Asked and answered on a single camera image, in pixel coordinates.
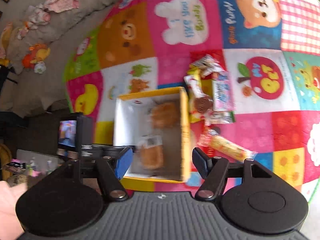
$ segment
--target pink snack package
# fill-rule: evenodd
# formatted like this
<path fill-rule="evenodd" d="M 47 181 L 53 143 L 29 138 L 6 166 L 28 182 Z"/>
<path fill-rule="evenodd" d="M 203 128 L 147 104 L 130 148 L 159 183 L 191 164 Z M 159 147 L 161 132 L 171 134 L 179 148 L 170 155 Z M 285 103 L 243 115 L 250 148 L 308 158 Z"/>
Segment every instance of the pink snack package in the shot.
<path fill-rule="evenodd" d="M 228 71 L 212 74 L 213 110 L 217 112 L 233 111 L 234 104 Z"/>

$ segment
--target apple stem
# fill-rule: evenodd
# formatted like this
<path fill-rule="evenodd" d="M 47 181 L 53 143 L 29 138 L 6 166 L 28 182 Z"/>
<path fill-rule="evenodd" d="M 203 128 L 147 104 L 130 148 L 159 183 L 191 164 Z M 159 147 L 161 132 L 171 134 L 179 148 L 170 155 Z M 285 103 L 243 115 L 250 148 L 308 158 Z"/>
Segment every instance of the apple stem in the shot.
<path fill-rule="evenodd" d="M 240 83 L 242 83 L 242 82 L 244 82 L 246 80 L 250 80 L 250 79 L 251 79 L 251 77 L 239 77 L 237 81 L 240 84 Z"/>

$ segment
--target red gingham pattern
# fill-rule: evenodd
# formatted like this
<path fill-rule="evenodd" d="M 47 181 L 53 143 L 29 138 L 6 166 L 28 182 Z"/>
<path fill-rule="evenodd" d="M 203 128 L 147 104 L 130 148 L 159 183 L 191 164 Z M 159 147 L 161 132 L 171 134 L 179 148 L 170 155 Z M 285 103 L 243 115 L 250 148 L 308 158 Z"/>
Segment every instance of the red gingham pattern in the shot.
<path fill-rule="evenodd" d="M 281 49 L 320 55 L 320 6 L 303 0 L 279 0 Z"/>

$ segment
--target white floor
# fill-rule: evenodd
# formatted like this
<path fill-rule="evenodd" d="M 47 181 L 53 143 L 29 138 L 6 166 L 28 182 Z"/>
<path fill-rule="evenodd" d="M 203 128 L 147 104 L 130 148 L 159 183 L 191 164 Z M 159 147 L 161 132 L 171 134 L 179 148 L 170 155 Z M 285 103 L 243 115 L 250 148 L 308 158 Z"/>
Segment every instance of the white floor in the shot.
<path fill-rule="evenodd" d="M 320 188 L 309 204 L 309 213 L 300 232 L 310 240 L 320 240 Z"/>

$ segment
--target gray ribbed surface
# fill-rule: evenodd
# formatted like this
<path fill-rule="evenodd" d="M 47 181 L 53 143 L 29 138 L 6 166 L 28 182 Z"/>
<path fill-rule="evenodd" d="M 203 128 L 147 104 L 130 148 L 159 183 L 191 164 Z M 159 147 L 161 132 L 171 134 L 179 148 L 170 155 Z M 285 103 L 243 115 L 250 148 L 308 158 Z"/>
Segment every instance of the gray ribbed surface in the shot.
<path fill-rule="evenodd" d="M 298 232 L 262 237 L 228 224 L 211 203 L 194 200 L 188 192 L 141 193 L 112 203 L 93 226 L 71 236 L 47 238 L 25 233 L 20 240 L 306 240 Z"/>

